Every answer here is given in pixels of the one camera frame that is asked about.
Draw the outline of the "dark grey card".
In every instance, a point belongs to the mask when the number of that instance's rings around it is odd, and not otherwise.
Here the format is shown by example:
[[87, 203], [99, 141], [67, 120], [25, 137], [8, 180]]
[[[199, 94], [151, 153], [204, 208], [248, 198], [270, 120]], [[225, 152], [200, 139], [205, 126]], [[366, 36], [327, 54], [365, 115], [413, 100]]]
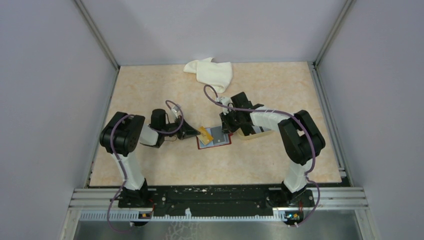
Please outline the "dark grey card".
[[221, 126], [215, 126], [210, 129], [210, 133], [213, 137], [214, 145], [224, 145], [229, 143], [229, 136], [227, 133], [223, 133]]

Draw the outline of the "white folded cloth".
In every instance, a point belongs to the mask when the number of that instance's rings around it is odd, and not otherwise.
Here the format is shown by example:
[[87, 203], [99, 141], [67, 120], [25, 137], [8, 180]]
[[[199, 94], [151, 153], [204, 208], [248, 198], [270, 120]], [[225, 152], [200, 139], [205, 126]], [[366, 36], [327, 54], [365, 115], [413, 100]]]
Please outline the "white folded cloth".
[[217, 93], [224, 93], [233, 79], [233, 66], [231, 62], [213, 62], [213, 59], [190, 61], [183, 72], [195, 74], [199, 83], [212, 86]]

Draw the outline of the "aluminium frame rail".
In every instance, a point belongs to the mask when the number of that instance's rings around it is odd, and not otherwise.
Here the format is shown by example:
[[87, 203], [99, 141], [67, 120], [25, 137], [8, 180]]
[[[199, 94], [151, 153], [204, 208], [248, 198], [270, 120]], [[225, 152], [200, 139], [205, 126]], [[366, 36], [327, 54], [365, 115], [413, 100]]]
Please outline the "aluminium frame rail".
[[81, 220], [112, 222], [285, 222], [310, 212], [367, 210], [360, 187], [310, 187], [297, 203], [266, 185], [157, 186], [144, 206], [113, 200], [113, 188], [76, 189], [68, 209]]

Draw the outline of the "gold VIP card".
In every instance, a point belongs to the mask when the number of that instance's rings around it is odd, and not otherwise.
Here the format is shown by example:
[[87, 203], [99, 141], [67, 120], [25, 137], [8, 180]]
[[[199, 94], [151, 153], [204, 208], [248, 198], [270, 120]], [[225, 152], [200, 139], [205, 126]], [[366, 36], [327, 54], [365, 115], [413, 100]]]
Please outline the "gold VIP card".
[[197, 136], [199, 141], [203, 144], [203, 145], [208, 145], [209, 143], [213, 142], [213, 137], [212, 135], [207, 131], [207, 129], [203, 126], [201, 126], [199, 129], [199, 135]]

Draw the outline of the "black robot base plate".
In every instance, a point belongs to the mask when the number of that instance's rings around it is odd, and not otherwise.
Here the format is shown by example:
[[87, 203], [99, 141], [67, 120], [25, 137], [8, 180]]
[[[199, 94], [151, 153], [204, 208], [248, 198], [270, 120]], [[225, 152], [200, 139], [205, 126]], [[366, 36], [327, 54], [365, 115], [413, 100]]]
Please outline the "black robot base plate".
[[282, 184], [153, 186], [143, 199], [115, 199], [119, 208], [153, 208], [154, 217], [265, 217], [274, 208], [291, 211], [312, 208], [313, 192], [305, 190], [289, 201]]

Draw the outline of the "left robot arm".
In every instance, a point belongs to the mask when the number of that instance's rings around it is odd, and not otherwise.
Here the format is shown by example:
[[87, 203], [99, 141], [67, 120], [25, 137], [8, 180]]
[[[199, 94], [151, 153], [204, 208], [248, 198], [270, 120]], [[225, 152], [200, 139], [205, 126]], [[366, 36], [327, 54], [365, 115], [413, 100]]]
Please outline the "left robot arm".
[[185, 140], [200, 135], [177, 110], [173, 114], [174, 121], [170, 122], [164, 109], [154, 109], [150, 123], [146, 124], [144, 116], [117, 111], [100, 133], [100, 145], [113, 156], [119, 167], [123, 179], [121, 195], [130, 198], [138, 207], [149, 203], [150, 193], [136, 158], [137, 146], [159, 148], [166, 137]]

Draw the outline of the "red leather card holder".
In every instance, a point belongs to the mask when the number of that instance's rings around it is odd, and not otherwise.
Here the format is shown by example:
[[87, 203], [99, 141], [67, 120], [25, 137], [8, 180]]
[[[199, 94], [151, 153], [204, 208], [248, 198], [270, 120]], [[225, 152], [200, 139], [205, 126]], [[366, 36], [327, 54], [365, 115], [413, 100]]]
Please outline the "red leather card holder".
[[[232, 143], [231, 136], [232, 133], [224, 133], [222, 126], [214, 126], [214, 127], [201, 127], [199, 130], [201, 133], [208, 133], [208, 135], [198, 135], [196, 137], [197, 140], [197, 148], [199, 150], [221, 147], [230, 145]], [[206, 143], [201, 141], [202, 137], [206, 138]]]

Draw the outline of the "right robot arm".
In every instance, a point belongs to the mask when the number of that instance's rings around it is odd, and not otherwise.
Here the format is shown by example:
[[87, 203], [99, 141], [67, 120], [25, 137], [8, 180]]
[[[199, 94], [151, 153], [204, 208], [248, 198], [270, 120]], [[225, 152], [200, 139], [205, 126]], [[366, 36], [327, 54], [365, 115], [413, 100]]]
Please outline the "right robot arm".
[[243, 136], [252, 137], [262, 129], [280, 134], [291, 160], [288, 174], [282, 182], [281, 199], [287, 206], [295, 206], [306, 188], [307, 172], [314, 167], [314, 159], [326, 146], [311, 115], [306, 110], [285, 114], [262, 104], [253, 105], [244, 92], [232, 97], [218, 97], [216, 101], [222, 107], [219, 116], [224, 133], [241, 131]]

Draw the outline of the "beige oval tray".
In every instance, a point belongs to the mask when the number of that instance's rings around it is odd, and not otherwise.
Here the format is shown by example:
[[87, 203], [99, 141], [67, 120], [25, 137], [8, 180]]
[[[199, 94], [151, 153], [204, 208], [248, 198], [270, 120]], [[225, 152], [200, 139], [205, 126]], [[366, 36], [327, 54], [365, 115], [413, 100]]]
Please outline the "beige oval tray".
[[269, 128], [265, 128], [262, 126], [252, 126], [252, 131], [249, 133], [244, 133], [242, 128], [239, 128], [236, 131], [236, 134], [239, 136], [241, 140], [247, 141], [256, 138], [261, 138], [267, 135], [270, 135], [273, 131]]

